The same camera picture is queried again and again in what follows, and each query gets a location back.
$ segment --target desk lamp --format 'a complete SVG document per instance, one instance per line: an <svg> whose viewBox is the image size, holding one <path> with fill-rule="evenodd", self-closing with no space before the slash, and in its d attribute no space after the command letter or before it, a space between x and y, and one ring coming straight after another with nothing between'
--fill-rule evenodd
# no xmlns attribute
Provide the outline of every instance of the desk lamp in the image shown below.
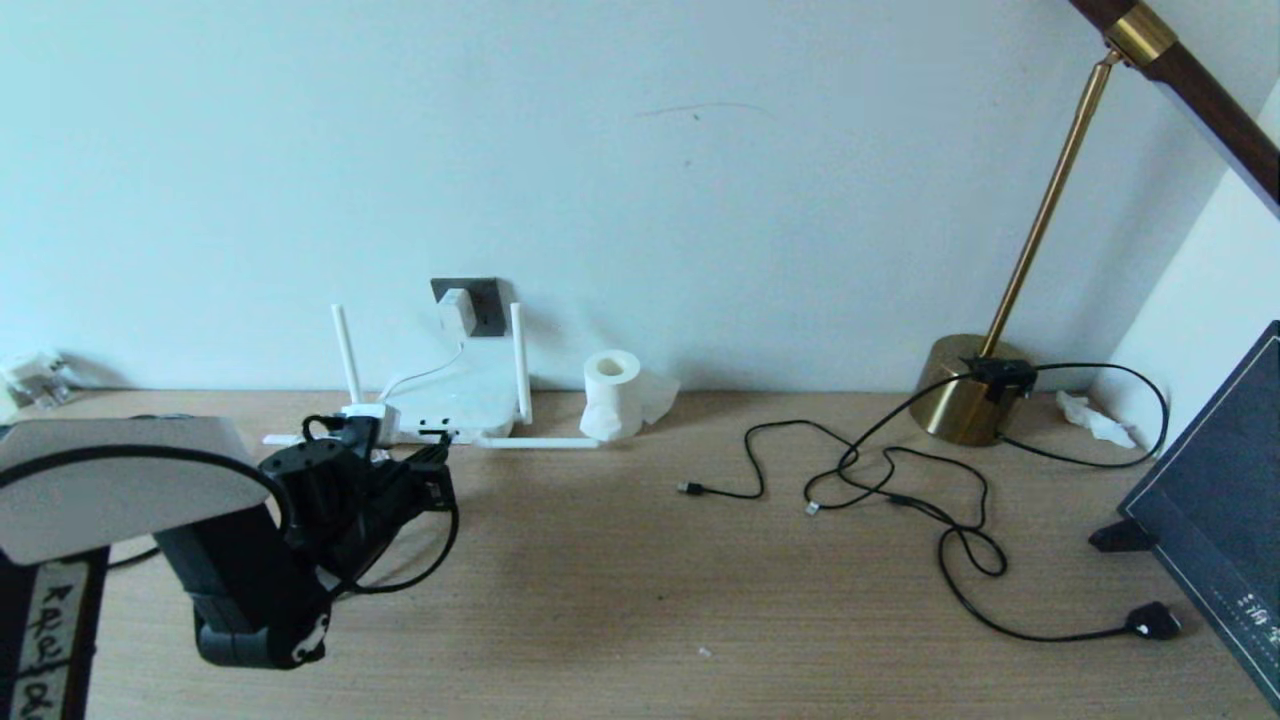
<svg viewBox="0 0 1280 720"><path fill-rule="evenodd" d="M995 443L1009 424L1018 401L1034 382L1034 374L1028 377L1018 373L1018 361L1025 361L1025 356L1001 342L1000 336L1084 142L1112 65L1124 63L1171 91L1212 132L1211 140L1219 152L1240 173L1271 213L1280 218L1280 151L1178 41L1174 31L1149 6L1137 0L1070 1L1102 31L1107 54L1093 65L1084 86L1071 128L1059 154L1057 167L1050 177L1039 211L1009 278L996 316L991 320L991 328L986 336L952 334L940 338L933 343L920 373L918 391L948 378L975 373L975 377L943 384L911 406L911 415L922 428L948 442L973 446Z"/></svg>

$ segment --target white wall corner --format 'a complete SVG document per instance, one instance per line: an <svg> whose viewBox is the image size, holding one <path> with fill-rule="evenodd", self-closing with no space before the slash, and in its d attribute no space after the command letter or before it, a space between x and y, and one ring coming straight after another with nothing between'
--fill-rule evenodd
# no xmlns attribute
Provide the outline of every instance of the white wall corner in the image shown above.
<svg viewBox="0 0 1280 720"><path fill-rule="evenodd" d="M1280 82L1258 124L1280 136ZM1280 319L1280 222L1228 170L1121 338L1111 363L1155 382L1170 404L1169 442L1196 418L1267 323ZM1149 447L1160 409L1140 383L1103 373L1092 395Z"/></svg>

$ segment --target brass lamp base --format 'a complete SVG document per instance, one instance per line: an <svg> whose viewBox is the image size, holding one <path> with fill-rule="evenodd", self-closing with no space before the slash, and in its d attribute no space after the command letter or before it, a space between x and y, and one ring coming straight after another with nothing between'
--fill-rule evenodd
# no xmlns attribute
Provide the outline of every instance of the brass lamp base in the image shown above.
<svg viewBox="0 0 1280 720"><path fill-rule="evenodd" d="M978 356L986 338L979 334L951 334L940 338L920 372L916 392L947 378L970 372L965 359ZM1012 346L996 343L1001 360L1027 360ZM995 445L997 433L1012 419L1023 392L1015 387L995 387L966 378L947 383L911 405L911 416L924 430L956 445Z"/></svg>

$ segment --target toilet paper roll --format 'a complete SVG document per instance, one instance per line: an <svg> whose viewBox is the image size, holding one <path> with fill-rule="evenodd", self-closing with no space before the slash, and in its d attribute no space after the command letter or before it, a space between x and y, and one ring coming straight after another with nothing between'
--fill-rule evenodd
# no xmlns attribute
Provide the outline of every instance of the toilet paper roll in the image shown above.
<svg viewBox="0 0 1280 720"><path fill-rule="evenodd" d="M671 410L680 383L652 373L625 350L605 350L582 365L586 410L579 428L600 441L631 437Z"/></svg>

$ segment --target tissue paper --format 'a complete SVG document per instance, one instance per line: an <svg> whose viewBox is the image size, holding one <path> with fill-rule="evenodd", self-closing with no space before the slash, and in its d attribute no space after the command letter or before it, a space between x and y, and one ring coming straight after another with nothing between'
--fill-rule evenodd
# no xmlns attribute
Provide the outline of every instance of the tissue paper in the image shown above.
<svg viewBox="0 0 1280 720"><path fill-rule="evenodd" d="M605 350L582 365L586 410L579 428L600 441L631 437L671 410L680 383L652 373L625 350Z"/></svg>
<svg viewBox="0 0 1280 720"><path fill-rule="evenodd" d="M1089 409L1088 397L1071 397L1062 391L1057 392L1057 406L1066 415L1066 421L1073 425L1088 428L1096 439L1111 441L1120 447L1137 447L1124 425L1107 418L1097 410Z"/></svg>

